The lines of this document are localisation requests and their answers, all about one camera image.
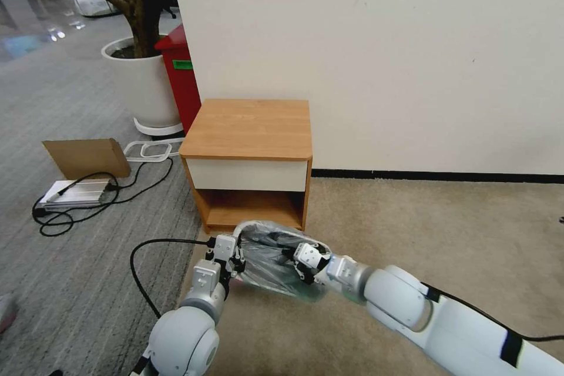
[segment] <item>black power cord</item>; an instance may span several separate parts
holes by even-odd
[[[473,304],[470,304],[467,301],[464,301],[461,298],[458,298],[455,295],[449,294],[445,291],[441,291],[438,288],[435,288],[434,286],[431,286],[425,282],[422,282],[423,285],[425,285],[427,288],[429,288],[430,290],[434,290],[436,291],[439,295],[442,295],[446,298],[450,298],[451,300],[455,300],[458,301],[459,303],[461,303],[463,306],[467,306],[468,308],[471,308],[472,310],[474,310],[476,313],[480,313],[482,316],[484,316],[485,318],[490,319],[492,322],[500,325],[502,328],[504,328],[507,332],[513,332],[515,333],[518,337],[522,338],[525,341],[530,341],[530,342],[549,342],[549,341],[559,341],[559,340],[564,340],[564,335],[551,335],[551,336],[544,336],[544,337],[531,337],[531,336],[527,336],[527,335],[522,335],[519,332],[511,329],[510,327],[508,327],[507,325],[501,323],[499,320],[493,318],[492,316],[490,316],[488,313],[486,313],[485,311],[481,310],[480,308],[476,307]]]
[[[182,244],[199,244],[199,245],[207,245],[207,246],[211,245],[211,244],[209,244],[210,240],[208,240],[208,241],[197,241],[197,240],[185,240],[185,239],[179,239],[179,238],[156,238],[156,239],[152,239],[152,240],[148,240],[148,241],[143,241],[142,243],[138,244],[131,251],[131,254],[129,256],[129,267],[131,268],[131,274],[133,276],[135,284],[137,285],[137,288],[141,292],[141,295],[143,296],[145,301],[147,301],[147,304],[149,305],[151,310],[153,310],[153,313],[155,314],[155,316],[157,318],[160,318],[161,313],[160,313],[159,309],[155,306],[155,304],[153,303],[151,298],[149,297],[147,291],[145,291],[145,288],[143,288],[143,285],[141,285],[141,281],[139,280],[139,277],[137,276],[137,271],[135,270],[135,262],[134,262],[135,253],[137,253],[137,251],[141,247],[148,245],[148,244],[171,243],[171,242],[172,243],[182,243]]]
[[[93,176],[109,176],[110,179],[111,179],[111,183],[108,185],[108,190],[113,191],[114,195],[113,195],[112,199],[109,200],[106,203],[97,204],[95,206],[88,206],[88,207],[70,207],[66,210],[54,211],[54,210],[46,210],[46,209],[43,209],[43,208],[37,208],[37,205],[39,204],[39,202],[41,201],[43,196],[39,197],[31,208],[31,216],[33,217],[33,220],[36,221],[37,223],[39,223],[39,225],[41,225],[40,228],[39,228],[39,233],[41,235],[45,236],[45,237],[58,237],[60,235],[63,235],[64,233],[67,233],[69,230],[71,230],[72,227],[75,225],[75,223],[80,223],[80,222],[83,222],[85,220],[89,220],[89,219],[93,218],[94,216],[96,216],[97,214],[100,214],[101,212],[106,210],[108,207],[113,206],[114,204],[123,204],[123,203],[130,202],[131,200],[140,196],[145,191],[148,191],[151,188],[157,186],[158,184],[160,184],[162,181],[164,181],[168,177],[168,175],[170,174],[170,171],[172,169],[173,161],[170,157],[167,157],[167,160],[170,162],[170,164],[169,164],[169,168],[167,169],[167,171],[166,171],[166,173],[164,174],[163,177],[161,177],[157,182],[149,185],[148,187],[142,189],[138,193],[136,193],[133,196],[131,196],[127,199],[124,199],[124,200],[118,200],[120,191],[122,189],[132,187],[133,185],[135,185],[137,183],[137,178],[139,177],[139,172],[141,171],[143,166],[147,164],[147,162],[142,163],[137,168],[137,171],[135,172],[135,176],[133,178],[133,181],[131,183],[127,184],[127,185],[120,185],[118,183],[118,179],[113,174],[111,174],[109,172],[95,172],[95,173],[88,174],[86,176],[83,176],[83,177],[75,180],[73,183],[66,186],[62,190],[58,191],[58,193],[57,193],[57,195],[61,196],[69,188],[71,188],[74,185],[78,184],[79,182],[82,182],[83,180],[88,179],[88,178],[93,177]],[[75,219],[70,213],[74,210],[96,210],[96,211],[92,214],[89,214],[86,217],[82,217],[80,219]],[[48,218],[47,220],[42,220],[43,217],[48,216],[49,214],[53,214],[54,216]],[[65,221],[60,221],[60,222],[54,221],[54,220],[56,220],[60,217],[63,217],[63,216],[66,218]],[[57,227],[57,226],[67,226],[67,227],[65,229],[63,229],[59,232],[55,232],[55,233],[48,233],[48,232],[45,231],[45,229],[47,227]]]

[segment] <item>clear plastic bag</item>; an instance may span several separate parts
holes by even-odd
[[[330,253],[325,244],[296,229],[266,220],[243,222],[233,235],[241,238],[240,247],[247,264],[238,277],[245,283],[310,302],[323,298],[327,289],[320,284],[303,282],[291,256],[302,242],[318,243]]]

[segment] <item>cardboard flap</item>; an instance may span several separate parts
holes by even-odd
[[[94,172],[128,177],[131,172],[122,148],[113,138],[43,141],[43,145],[67,179],[78,179]]]

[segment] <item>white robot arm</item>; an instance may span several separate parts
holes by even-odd
[[[300,244],[294,259],[318,270],[316,283],[365,304],[372,317],[453,375],[564,375],[564,364],[551,355],[397,266],[373,270],[307,243]]]
[[[399,267],[373,270],[310,243],[301,243],[293,257],[304,283],[323,284],[365,305],[372,317],[407,337],[456,376],[564,375],[564,364],[557,359]],[[215,325],[229,292],[229,279],[243,270],[239,240],[218,236],[206,260],[194,267],[193,287],[180,307],[156,323],[131,375],[204,374],[219,344]]]

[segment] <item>white drawer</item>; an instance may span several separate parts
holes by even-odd
[[[186,159],[196,189],[305,191],[307,162]]]

